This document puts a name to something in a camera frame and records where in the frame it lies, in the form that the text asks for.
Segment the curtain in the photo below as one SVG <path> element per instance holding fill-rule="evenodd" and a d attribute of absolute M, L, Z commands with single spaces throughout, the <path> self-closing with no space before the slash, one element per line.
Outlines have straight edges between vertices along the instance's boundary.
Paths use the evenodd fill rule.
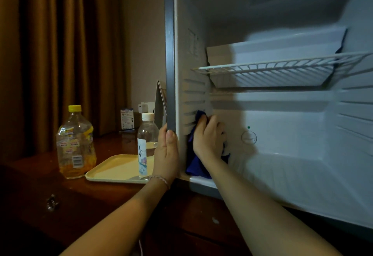
<path fill-rule="evenodd" d="M 55 147 L 68 105 L 94 135 L 126 107 L 120 0 L 0 0 L 2 159 Z"/>

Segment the juice bottle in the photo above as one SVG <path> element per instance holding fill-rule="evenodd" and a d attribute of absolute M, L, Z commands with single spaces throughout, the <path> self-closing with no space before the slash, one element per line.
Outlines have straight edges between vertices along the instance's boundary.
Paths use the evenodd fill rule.
<path fill-rule="evenodd" d="M 159 130 L 154 123 L 154 113 L 145 112 L 141 117 L 142 125 L 137 133 L 137 150 L 139 157 L 139 176 L 140 178 L 144 178 L 153 173 L 154 151 L 158 146 Z"/>
<path fill-rule="evenodd" d="M 70 117 L 56 135 L 60 172 L 66 178 L 82 177 L 96 166 L 93 126 L 81 111 L 80 105 L 69 105 Z"/>

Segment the wire shelf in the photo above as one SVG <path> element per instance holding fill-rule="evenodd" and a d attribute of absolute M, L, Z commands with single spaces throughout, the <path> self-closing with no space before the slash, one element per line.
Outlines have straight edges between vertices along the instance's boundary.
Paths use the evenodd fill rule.
<path fill-rule="evenodd" d="M 344 67 L 345 74 L 371 54 L 348 52 L 313 58 L 206 66 L 192 70 L 210 75 L 218 88 L 319 86 L 333 73 L 334 68 Z"/>

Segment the yellow bottle cap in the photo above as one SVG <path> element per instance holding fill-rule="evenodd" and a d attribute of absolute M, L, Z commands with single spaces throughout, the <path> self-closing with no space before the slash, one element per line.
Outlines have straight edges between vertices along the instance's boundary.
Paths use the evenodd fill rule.
<path fill-rule="evenodd" d="M 81 105 L 69 105 L 69 112 L 78 112 L 82 111 Z"/>

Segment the hand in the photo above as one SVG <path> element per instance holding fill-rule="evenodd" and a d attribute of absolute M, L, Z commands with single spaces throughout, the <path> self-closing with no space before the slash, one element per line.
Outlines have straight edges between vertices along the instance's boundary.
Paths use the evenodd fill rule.
<path fill-rule="evenodd" d="M 165 178 L 169 185 L 179 174 L 178 139 L 172 130 L 167 131 L 167 124 L 159 130 L 158 146 L 154 153 L 153 175 Z"/>
<path fill-rule="evenodd" d="M 224 128 L 224 123 L 219 122 L 215 115 L 210 117 L 208 123 L 205 115 L 198 121 L 194 131 L 193 150 L 202 163 L 211 155 L 221 157 L 223 143 L 227 138 Z"/>

